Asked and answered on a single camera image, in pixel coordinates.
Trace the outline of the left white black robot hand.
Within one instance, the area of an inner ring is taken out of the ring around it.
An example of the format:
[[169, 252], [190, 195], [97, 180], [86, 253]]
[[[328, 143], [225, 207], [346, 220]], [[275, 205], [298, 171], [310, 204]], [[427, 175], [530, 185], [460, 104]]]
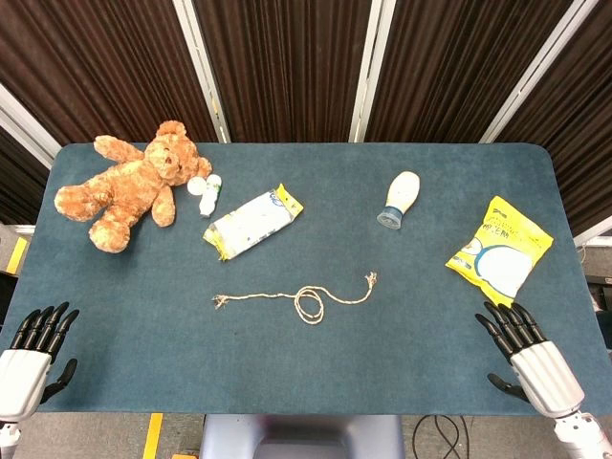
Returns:
[[17, 424], [61, 392], [77, 370], [67, 361], [55, 382], [48, 382], [57, 355], [79, 310], [69, 303], [30, 312], [20, 323], [8, 349], [1, 354], [1, 423]]

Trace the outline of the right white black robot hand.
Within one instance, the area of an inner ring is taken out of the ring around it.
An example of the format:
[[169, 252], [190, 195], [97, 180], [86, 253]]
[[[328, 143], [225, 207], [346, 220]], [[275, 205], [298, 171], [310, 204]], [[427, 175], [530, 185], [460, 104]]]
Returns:
[[561, 419], [580, 411], [585, 394], [557, 346], [547, 339], [532, 314], [518, 303], [484, 303], [491, 318], [477, 314], [518, 383], [487, 375], [501, 392], [530, 404], [541, 415]]

